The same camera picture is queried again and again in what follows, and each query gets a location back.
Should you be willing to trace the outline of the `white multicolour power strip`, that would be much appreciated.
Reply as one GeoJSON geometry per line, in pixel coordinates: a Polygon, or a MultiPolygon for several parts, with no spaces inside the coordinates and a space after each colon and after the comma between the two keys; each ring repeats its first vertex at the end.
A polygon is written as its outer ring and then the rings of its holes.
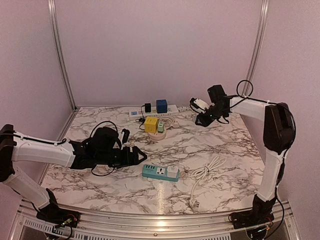
{"type": "MultiPolygon", "coordinates": [[[[145,117],[162,117],[162,116],[175,116],[179,113],[179,110],[175,104],[168,105],[167,113],[157,113],[156,107],[151,107],[151,112],[145,114],[145,117]]],[[[141,107],[130,107],[128,110],[128,117],[130,120],[136,120],[141,117],[141,107]]]]}

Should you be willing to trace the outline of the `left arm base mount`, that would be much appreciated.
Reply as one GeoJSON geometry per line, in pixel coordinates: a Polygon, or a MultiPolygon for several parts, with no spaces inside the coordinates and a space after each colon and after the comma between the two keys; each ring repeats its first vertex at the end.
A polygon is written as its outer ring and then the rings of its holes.
{"type": "Polygon", "coordinates": [[[76,228],[79,222],[80,213],[78,211],[60,208],[54,193],[46,188],[49,196],[49,205],[37,210],[36,217],[40,220],[62,225],[63,222],[71,220],[69,223],[72,228],[76,228]]]}

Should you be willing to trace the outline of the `green cube plug adapter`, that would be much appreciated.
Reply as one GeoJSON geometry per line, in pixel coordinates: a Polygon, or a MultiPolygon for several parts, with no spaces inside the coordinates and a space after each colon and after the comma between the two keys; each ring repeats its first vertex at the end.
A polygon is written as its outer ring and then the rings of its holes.
{"type": "Polygon", "coordinates": [[[157,132],[162,134],[164,131],[165,131],[165,123],[160,121],[157,126],[157,132]]]}

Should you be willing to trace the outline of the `yellow cube power socket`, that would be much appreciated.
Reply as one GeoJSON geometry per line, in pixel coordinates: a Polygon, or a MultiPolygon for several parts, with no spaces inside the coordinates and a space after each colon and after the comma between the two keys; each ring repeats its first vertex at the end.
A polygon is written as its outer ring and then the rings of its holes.
{"type": "Polygon", "coordinates": [[[147,133],[155,134],[158,129],[158,118],[147,116],[144,122],[144,131],[147,133]]]}

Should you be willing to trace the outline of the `blue cube power socket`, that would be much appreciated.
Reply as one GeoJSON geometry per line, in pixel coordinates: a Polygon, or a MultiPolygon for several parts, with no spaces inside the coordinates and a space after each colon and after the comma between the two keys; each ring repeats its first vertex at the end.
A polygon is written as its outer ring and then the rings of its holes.
{"type": "Polygon", "coordinates": [[[167,113],[168,112],[168,103],[166,99],[158,99],[156,100],[156,111],[158,114],[167,113]]]}

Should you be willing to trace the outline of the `teal power strip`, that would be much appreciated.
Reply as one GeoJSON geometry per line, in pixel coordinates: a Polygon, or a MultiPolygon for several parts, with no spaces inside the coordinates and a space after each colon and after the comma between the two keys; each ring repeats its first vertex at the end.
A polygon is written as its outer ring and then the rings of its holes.
{"type": "Polygon", "coordinates": [[[180,178],[180,170],[176,178],[167,176],[167,167],[157,166],[151,164],[145,164],[142,168],[142,176],[145,178],[169,181],[169,182],[178,182],[180,178]]]}

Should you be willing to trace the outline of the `black power adapter with cable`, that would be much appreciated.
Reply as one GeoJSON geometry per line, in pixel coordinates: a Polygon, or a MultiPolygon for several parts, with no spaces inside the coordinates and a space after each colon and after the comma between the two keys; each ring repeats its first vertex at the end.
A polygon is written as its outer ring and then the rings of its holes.
{"type": "Polygon", "coordinates": [[[145,114],[150,113],[152,110],[152,105],[151,103],[145,103],[144,105],[141,106],[140,111],[141,111],[141,117],[139,119],[136,119],[135,121],[137,123],[144,123],[146,120],[145,114]]]}

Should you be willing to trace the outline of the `pink round power socket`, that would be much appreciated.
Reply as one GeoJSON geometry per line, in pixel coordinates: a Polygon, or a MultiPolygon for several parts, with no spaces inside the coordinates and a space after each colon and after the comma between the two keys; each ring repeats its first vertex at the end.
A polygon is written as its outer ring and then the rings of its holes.
{"type": "Polygon", "coordinates": [[[156,133],[147,133],[148,137],[153,141],[163,140],[167,136],[167,132],[156,132],[156,133]]]}

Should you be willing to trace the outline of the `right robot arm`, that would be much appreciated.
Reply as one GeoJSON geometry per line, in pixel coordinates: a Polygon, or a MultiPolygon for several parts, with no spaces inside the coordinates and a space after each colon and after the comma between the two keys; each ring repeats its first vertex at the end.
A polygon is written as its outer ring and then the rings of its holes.
{"type": "Polygon", "coordinates": [[[213,85],[207,90],[211,103],[191,98],[190,108],[197,113],[195,124],[208,127],[214,121],[226,120],[231,113],[260,120],[263,123],[262,140],[265,149],[265,167],[262,182],[254,196],[252,209],[247,219],[252,224],[263,220],[277,200],[278,186],[285,171],[285,161],[297,134],[296,123],[285,102],[272,102],[252,98],[250,94],[225,93],[222,85],[213,85]]]}

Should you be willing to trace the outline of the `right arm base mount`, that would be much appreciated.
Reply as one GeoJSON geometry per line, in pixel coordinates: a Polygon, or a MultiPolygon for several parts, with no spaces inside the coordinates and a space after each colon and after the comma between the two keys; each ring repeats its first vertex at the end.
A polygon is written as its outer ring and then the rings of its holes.
{"type": "Polygon", "coordinates": [[[252,202],[252,209],[232,212],[229,214],[228,220],[233,224],[234,229],[272,222],[275,219],[273,206],[276,200],[276,197],[274,197],[271,200],[263,201],[255,195],[252,202]]]}

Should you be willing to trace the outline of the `white USB charger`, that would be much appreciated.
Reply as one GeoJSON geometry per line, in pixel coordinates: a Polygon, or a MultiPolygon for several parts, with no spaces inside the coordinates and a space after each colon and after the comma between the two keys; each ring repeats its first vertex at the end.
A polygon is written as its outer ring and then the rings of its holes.
{"type": "Polygon", "coordinates": [[[167,176],[169,178],[176,178],[178,176],[179,168],[177,166],[167,167],[167,176]]]}

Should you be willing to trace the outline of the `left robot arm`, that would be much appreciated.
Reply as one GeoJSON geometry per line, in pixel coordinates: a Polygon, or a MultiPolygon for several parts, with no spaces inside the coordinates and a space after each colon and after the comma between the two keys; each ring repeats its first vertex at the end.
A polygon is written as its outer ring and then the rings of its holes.
{"type": "Polygon", "coordinates": [[[63,166],[73,170],[94,169],[105,165],[112,169],[136,166],[148,156],[137,146],[126,146],[130,131],[119,131],[109,121],[98,123],[83,141],[49,141],[19,133],[12,124],[0,130],[0,181],[34,204],[39,212],[58,223],[63,219],[55,196],[41,187],[15,162],[35,162],[63,166]]]}

